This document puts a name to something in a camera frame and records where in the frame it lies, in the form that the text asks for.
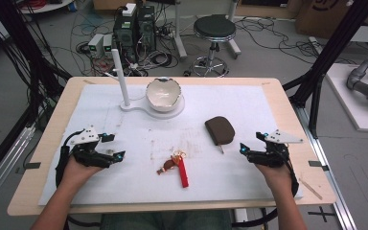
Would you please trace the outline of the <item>red strap keychain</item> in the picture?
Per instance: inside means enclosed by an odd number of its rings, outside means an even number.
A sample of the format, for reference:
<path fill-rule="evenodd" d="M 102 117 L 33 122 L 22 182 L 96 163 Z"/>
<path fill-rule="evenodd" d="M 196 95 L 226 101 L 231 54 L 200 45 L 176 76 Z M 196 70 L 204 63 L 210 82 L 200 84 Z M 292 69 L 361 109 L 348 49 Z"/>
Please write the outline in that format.
<path fill-rule="evenodd" d="M 183 188 L 189 187 L 189 180 L 188 175 L 185 168 L 184 158 L 186 156 L 186 153 L 183 150 L 176 150 L 170 157 L 169 160 L 167 160 L 163 166 L 156 171 L 158 175 L 165 173 L 168 170 L 171 170 L 174 167 L 178 168 L 179 176 L 181 185 Z"/>

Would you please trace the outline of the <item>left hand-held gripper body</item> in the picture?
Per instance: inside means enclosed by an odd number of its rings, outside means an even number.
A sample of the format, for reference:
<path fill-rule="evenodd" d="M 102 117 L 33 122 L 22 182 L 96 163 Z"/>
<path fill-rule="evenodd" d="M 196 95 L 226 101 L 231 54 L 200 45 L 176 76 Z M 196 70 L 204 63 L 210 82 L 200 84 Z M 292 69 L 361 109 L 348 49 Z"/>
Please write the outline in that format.
<path fill-rule="evenodd" d="M 113 164 L 108 162 L 108 155 L 95 150 L 95 147 L 101 142 L 100 134 L 93 126 L 89 126 L 69 135 L 65 140 L 65 144 L 70 143 L 73 146 L 70 154 L 80 164 L 108 168 Z"/>

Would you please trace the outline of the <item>person's right hand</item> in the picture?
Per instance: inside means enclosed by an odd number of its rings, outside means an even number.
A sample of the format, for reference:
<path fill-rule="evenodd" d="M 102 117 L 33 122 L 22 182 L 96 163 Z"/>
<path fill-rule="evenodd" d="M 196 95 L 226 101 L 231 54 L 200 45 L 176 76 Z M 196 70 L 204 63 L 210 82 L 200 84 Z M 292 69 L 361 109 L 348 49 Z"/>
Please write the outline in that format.
<path fill-rule="evenodd" d="M 263 174 L 267 186 L 274 196 L 292 196 L 291 175 L 286 166 L 280 168 L 269 168 L 267 166 L 256 165 Z"/>

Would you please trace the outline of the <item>black tape cross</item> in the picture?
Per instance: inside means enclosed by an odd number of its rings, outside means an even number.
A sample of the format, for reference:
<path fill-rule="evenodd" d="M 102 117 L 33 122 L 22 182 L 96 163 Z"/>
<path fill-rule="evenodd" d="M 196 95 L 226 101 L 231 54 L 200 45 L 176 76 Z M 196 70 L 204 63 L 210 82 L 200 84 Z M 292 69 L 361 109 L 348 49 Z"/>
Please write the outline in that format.
<path fill-rule="evenodd" d="M 328 221 L 328 218 L 334 217 L 335 213 L 325 212 L 323 207 L 320 206 L 318 211 L 308 211 L 310 216 L 320 216 L 324 222 Z"/>

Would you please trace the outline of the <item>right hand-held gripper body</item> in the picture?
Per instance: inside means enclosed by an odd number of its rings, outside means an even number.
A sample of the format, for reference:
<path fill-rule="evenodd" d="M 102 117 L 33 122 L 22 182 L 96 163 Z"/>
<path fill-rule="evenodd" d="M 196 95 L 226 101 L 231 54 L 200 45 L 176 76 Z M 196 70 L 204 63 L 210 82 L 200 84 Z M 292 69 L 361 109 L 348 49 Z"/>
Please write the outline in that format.
<path fill-rule="evenodd" d="M 263 142 L 265 151 L 252 150 L 247 160 L 270 168 L 280 168 L 289 160 L 288 144 L 301 144 L 303 139 L 276 129 L 268 133 Z"/>

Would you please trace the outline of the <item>white table mat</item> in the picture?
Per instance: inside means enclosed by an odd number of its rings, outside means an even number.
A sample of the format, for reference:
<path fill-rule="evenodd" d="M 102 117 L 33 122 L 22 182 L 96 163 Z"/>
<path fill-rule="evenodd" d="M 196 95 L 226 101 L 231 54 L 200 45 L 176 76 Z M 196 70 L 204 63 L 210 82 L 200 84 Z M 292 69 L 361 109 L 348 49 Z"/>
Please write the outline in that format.
<path fill-rule="evenodd" d="M 223 200 L 265 200 L 271 192 L 260 172 L 240 154 L 240 143 L 263 150 L 257 132 L 271 133 L 277 124 L 260 86 L 185 85 L 184 110 L 168 120 L 143 111 L 125 112 L 118 85 L 90 84 L 81 91 L 64 131 L 93 126 L 112 133 L 112 142 L 99 152 L 125 151 L 122 162 L 98 172 L 75 196 L 76 204 L 167 203 Z M 235 130 L 234 140 L 215 146 L 204 123 L 225 117 Z M 189 187 L 183 188 L 177 167 L 156 173 L 176 150 L 184 158 Z"/>

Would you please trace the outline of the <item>white stand with pole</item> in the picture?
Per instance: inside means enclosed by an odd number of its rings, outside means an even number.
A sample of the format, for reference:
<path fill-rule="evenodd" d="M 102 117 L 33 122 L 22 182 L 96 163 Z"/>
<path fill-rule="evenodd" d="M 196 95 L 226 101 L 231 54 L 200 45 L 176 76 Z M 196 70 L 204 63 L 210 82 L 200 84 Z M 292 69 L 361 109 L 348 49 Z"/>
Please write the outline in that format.
<path fill-rule="evenodd" d="M 150 115 L 153 118 L 161 119 L 161 120 L 167 120 L 174 118 L 178 116 L 185 108 L 185 99 L 182 93 L 181 89 L 181 100 L 178 104 L 178 107 L 170 112 L 158 112 L 155 111 L 150 107 L 150 104 L 146 98 L 146 91 L 145 95 L 139 99 L 131 99 L 128 95 L 127 90 L 127 82 L 126 77 L 124 76 L 123 68 L 122 68 L 122 62 L 119 55 L 118 49 L 112 49 L 111 55 L 114 61 L 114 71 L 116 72 L 117 76 L 113 76 L 110 73 L 105 73 L 108 77 L 111 77 L 112 79 L 116 80 L 121 88 L 122 95 L 123 95 L 123 101 L 120 104 L 120 108 L 125 112 L 130 112 L 134 110 L 141 110 L 146 112 L 148 115 Z"/>

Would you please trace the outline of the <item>dark tape strip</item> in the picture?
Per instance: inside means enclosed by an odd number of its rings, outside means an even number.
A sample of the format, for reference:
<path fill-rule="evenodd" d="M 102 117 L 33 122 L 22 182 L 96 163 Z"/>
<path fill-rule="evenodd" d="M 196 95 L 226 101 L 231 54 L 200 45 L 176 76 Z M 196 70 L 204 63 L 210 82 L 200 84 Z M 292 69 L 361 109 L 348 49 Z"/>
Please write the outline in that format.
<path fill-rule="evenodd" d="M 323 165 L 320 161 L 309 161 L 309 165 L 311 167 L 321 168 L 324 172 L 327 172 L 330 170 L 327 165 Z"/>
<path fill-rule="evenodd" d="M 17 168 L 15 173 L 23 174 L 26 170 L 39 169 L 40 164 L 40 162 L 26 163 L 24 166 Z"/>

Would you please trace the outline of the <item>person's left hand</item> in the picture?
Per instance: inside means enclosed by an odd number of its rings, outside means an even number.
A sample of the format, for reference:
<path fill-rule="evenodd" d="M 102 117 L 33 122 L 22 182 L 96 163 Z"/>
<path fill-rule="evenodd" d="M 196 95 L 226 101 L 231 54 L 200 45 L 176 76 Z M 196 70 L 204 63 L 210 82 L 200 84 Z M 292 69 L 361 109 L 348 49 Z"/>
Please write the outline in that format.
<path fill-rule="evenodd" d="M 71 156 L 65 167 L 59 187 L 79 190 L 91 176 L 101 170 L 100 167 L 84 166 L 77 162 L 74 156 Z"/>

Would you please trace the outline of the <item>black computer tower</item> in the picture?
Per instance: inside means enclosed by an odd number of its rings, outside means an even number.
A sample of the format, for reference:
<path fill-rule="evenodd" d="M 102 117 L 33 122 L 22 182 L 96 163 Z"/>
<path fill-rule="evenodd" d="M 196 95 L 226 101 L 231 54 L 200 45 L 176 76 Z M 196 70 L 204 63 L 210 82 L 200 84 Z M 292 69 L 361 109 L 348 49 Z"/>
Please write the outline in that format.
<path fill-rule="evenodd" d="M 124 16 L 118 11 L 113 27 L 114 39 L 119 50 L 121 62 L 137 61 L 136 45 L 138 41 L 137 21 L 135 15 Z"/>
<path fill-rule="evenodd" d="M 156 49 L 155 42 L 155 9 L 154 6 L 142 6 L 137 14 L 139 27 L 139 43 L 145 52 Z"/>

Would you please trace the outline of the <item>person's legs in jeans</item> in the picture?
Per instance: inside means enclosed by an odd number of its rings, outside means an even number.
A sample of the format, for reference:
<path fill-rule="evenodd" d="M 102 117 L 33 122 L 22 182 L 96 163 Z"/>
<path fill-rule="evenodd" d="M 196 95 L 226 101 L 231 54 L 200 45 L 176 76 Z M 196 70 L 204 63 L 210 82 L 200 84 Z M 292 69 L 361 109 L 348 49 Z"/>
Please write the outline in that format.
<path fill-rule="evenodd" d="M 231 230 L 227 210 L 120 213 L 102 216 L 100 230 Z"/>

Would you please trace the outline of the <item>white power supply box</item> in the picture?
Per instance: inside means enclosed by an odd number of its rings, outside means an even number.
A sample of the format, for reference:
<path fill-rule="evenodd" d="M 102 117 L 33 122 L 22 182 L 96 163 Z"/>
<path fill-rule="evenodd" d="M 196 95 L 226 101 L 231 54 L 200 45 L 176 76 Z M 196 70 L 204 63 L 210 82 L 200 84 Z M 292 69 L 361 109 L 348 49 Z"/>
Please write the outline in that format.
<path fill-rule="evenodd" d="M 90 54 L 95 57 L 101 57 L 104 53 L 104 36 L 102 34 L 95 34 L 88 42 Z"/>
<path fill-rule="evenodd" d="M 110 53 L 113 47 L 113 35 L 112 34 L 105 34 L 103 36 L 103 50 L 106 53 Z"/>

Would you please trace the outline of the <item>white floor platform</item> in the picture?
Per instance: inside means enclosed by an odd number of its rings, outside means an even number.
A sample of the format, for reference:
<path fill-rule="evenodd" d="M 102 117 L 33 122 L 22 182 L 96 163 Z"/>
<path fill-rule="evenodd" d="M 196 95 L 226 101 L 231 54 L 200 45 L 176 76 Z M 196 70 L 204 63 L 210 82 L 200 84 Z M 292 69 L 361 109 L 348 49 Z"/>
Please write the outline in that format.
<path fill-rule="evenodd" d="M 368 131 L 368 100 L 346 86 L 349 74 L 355 68 L 354 64 L 335 63 L 327 73 L 327 80 L 356 130 Z"/>

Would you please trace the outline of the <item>brown zip pouch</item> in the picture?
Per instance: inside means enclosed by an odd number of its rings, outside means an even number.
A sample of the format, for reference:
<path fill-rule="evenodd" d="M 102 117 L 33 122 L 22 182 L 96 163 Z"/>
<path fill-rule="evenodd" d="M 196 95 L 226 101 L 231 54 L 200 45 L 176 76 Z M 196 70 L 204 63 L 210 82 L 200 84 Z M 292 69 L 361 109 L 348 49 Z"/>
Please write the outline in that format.
<path fill-rule="evenodd" d="M 231 123 L 225 117 L 217 116 L 207 120 L 204 125 L 214 145 L 224 152 L 222 145 L 230 144 L 235 137 L 235 130 Z"/>

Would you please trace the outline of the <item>white desk leg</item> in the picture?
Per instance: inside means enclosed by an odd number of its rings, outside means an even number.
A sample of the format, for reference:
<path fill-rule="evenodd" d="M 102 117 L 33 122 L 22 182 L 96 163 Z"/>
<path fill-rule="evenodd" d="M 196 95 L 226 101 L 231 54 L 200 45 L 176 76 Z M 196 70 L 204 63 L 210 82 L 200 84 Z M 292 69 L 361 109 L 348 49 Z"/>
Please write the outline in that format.
<path fill-rule="evenodd" d="M 239 2 L 239 0 L 231 0 L 230 8 L 229 8 L 228 13 L 227 13 L 228 19 L 231 22 L 234 21 L 234 16 L 235 16 L 235 12 L 236 12 L 238 2 Z M 228 44 L 229 44 L 230 48 L 232 49 L 235 58 L 237 58 L 242 53 L 242 51 L 239 48 L 238 44 L 236 43 L 236 41 L 234 39 L 229 40 Z"/>
<path fill-rule="evenodd" d="M 174 33 L 173 39 L 181 59 L 185 59 L 188 55 L 185 50 L 181 35 L 180 35 L 180 4 L 181 0 L 174 0 Z"/>

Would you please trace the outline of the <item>black round stool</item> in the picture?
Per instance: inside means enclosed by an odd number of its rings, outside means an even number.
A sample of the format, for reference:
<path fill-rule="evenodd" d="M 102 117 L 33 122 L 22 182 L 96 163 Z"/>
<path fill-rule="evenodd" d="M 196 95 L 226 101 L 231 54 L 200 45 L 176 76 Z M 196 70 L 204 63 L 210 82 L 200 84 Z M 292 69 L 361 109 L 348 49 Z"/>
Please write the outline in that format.
<path fill-rule="evenodd" d="M 194 32 L 197 37 L 211 42 L 207 56 L 198 57 L 192 64 L 190 72 L 200 77 L 208 77 L 215 74 L 221 78 L 228 74 L 227 63 L 216 53 L 219 45 L 232 40 L 236 35 L 235 24 L 226 18 L 224 14 L 213 14 L 199 18 L 194 24 Z"/>

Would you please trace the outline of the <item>cardboard box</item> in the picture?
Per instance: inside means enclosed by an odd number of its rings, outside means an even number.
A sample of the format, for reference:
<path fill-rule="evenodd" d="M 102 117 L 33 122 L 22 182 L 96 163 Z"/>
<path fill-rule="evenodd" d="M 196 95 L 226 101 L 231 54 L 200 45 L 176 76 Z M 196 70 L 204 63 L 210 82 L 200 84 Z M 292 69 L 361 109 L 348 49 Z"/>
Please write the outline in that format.
<path fill-rule="evenodd" d="M 331 38 L 356 0 L 303 0 L 295 21 L 300 35 Z"/>

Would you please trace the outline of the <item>black metal frame post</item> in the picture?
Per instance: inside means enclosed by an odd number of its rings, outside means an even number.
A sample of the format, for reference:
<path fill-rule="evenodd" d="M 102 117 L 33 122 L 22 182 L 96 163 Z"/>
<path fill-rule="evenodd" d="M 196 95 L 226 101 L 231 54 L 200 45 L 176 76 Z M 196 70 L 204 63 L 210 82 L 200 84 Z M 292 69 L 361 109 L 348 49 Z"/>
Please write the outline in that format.
<path fill-rule="evenodd" d="M 317 118 L 323 79 L 367 17 L 368 0 L 354 0 L 308 72 L 283 85 L 285 91 L 297 86 L 289 100 L 298 108 L 303 108 L 307 99 L 311 98 L 308 128 L 315 139 L 318 138 Z"/>
<path fill-rule="evenodd" d="M 9 33 L 15 48 L 1 33 L 0 47 L 29 91 L 28 107 L 0 145 L 1 163 L 14 137 L 37 118 L 39 106 L 48 98 L 60 96 L 64 87 L 60 85 L 58 78 L 68 81 L 72 76 L 62 70 L 55 60 L 50 62 L 42 55 L 14 0 L 0 0 L 0 22 Z"/>

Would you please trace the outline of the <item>thin wooden stick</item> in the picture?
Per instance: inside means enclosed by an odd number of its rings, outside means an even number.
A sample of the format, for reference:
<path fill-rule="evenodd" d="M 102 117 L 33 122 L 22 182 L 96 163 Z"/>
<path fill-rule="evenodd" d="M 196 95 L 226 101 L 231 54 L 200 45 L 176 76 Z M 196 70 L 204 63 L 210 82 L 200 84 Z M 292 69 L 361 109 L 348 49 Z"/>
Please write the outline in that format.
<path fill-rule="evenodd" d="M 309 190 L 311 191 L 319 200 L 323 199 L 323 196 L 319 194 L 308 182 L 306 182 L 304 179 L 299 178 L 299 181 Z"/>

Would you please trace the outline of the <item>white eggshell-shaped bowl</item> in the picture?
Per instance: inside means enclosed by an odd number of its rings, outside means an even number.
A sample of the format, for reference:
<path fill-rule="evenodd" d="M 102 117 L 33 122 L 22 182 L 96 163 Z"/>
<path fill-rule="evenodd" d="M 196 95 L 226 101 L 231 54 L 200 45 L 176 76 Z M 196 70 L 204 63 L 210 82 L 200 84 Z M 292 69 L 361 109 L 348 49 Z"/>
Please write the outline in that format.
<path fill-rule="evenodd" d="M 178 107 L 181 100 L 181 87 L 176 80 L 157 78 L 146 89 L 149 106 L 158 112 L 170 112 Z"/>

